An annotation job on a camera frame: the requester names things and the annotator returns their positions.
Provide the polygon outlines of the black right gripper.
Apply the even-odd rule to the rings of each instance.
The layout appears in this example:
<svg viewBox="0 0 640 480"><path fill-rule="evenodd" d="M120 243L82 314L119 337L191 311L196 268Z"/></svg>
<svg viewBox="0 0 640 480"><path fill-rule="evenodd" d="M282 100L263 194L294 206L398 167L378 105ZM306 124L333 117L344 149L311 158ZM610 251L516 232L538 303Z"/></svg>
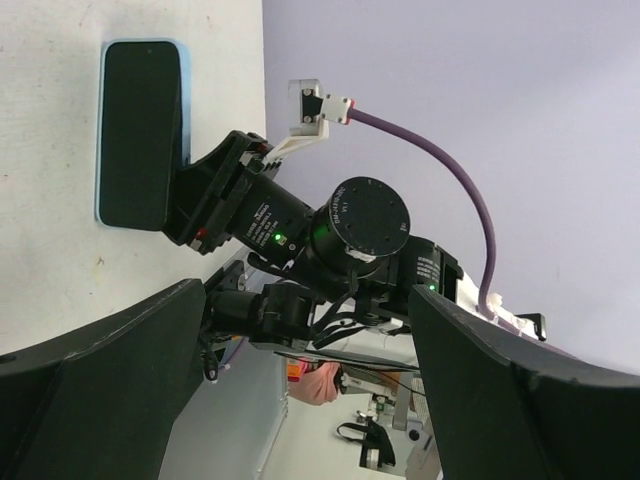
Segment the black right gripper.
<svg viewBox="0 0 640 480"><path fill-rule="evenodd" d="M272 146L254 133L230 132L170 184L163 233L202 255L234 238L267 260L292 260L310 245L313 209L275 183L263 163Z"/></svg>

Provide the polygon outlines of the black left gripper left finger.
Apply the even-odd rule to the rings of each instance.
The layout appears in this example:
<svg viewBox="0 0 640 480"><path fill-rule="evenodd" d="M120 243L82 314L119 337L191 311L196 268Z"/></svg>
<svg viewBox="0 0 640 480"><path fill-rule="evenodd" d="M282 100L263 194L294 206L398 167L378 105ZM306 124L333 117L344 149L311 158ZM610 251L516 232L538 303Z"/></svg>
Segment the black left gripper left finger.
<svg viewBox="0 0 640 480"><path fill-rule="evenodd" d="M1 357L4 479L155 479L188 396L205 304L182 280Z"/></svg>

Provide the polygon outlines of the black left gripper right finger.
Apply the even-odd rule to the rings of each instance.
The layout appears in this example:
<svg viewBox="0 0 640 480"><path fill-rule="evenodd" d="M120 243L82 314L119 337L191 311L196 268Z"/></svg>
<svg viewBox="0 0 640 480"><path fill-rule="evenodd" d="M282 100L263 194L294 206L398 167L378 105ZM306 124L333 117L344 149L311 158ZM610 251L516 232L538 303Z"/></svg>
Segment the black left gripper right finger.
<svg viewBox="0 0 640 480"><path fill-rule="evenodd" d="M639 378L416 286L409 319L447 479L636 479Z"/></svg>

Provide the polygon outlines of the light blue phone case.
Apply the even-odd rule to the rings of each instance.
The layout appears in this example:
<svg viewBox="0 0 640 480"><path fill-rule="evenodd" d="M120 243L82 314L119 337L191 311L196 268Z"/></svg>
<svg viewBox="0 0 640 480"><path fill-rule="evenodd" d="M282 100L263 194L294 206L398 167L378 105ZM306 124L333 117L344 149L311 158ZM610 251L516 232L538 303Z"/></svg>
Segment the light blue phone case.
<svg viewBox="0 0 640 480"><path fill-rule="evenodd" d="M160 231L190 157L190 56L169 38L118 39L101 52L95 217Z"/></svg>

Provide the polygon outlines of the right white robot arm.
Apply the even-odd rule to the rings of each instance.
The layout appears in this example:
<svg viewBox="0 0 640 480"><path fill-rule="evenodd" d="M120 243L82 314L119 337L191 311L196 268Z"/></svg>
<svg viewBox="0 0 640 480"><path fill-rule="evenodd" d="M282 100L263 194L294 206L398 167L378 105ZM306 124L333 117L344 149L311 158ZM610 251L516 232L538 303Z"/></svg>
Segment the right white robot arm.
<svg viewBox="0 0 640 480"><path fill-rule="evenodd" d="M275 180L284 158L319 141L291 136L278 145L233 131L195 163L170 171L164 234L209 254L235 239L248 263L275 282L259 294L207 285L201 334L238 335L254 346L409 369L382 347L355 347L365 332L411 332L409 295L416 286L478 314L480 293L458 261L413 236L407 208L384 182L354 177L312 208Z"/></svg>

